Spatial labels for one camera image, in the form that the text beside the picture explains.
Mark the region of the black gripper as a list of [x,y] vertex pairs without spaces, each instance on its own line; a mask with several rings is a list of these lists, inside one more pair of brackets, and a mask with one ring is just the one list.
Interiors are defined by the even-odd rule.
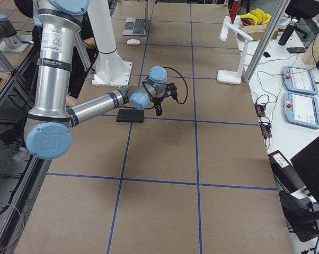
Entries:
[[157,116],[162,116],[163,109],[161,106],[162,101],[167,96],[167,89],[165,88],[162,92],[153,97],[152,102],[154,103],[154,108]]

